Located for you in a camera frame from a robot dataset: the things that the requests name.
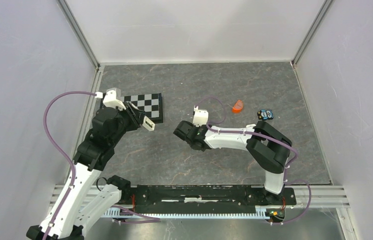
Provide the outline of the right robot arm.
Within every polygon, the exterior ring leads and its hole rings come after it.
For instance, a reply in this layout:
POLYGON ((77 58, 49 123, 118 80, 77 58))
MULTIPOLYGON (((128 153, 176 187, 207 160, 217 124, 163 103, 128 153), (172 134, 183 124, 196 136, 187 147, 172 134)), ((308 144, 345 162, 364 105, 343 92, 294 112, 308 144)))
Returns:
POLYGON ((298 152, 292 141, 265 121, 244 128, 223 128, 215 125, 195 126, 183 120, 173 134, 193 150, 235 149, 247 151, 265 171, 263 198, 269 204, 278 203, 284 196, 285 171, 291 153, 298 152))

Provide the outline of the white rectangular block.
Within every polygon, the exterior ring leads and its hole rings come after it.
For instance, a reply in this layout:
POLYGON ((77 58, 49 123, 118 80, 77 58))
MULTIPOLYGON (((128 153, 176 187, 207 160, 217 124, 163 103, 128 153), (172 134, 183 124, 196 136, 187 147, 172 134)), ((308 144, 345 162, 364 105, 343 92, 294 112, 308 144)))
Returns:
POLYGON ((155 123, 149 119, 147 116, 143 118, 143 122, 141 124, 146 130, 152 132, 155 130, 155 123))

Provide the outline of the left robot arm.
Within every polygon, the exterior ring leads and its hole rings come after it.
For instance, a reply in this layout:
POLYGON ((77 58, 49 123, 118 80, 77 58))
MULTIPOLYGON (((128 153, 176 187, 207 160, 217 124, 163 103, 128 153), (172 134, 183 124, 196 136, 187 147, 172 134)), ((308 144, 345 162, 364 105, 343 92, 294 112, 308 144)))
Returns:
POLYGON ((82 240, 88 230, 112 204, 127 203, 132 191, 115 182, 107 183, 99 196, 81 207, 92 183, 115 154, 123 135, 141 126, 153 131, 154 123, 146 112, 131 102, 105 104, 92 119, 92 128, 78 146, 62 192, 47 217, 31 226, 26 237, 31 240, 82 240))

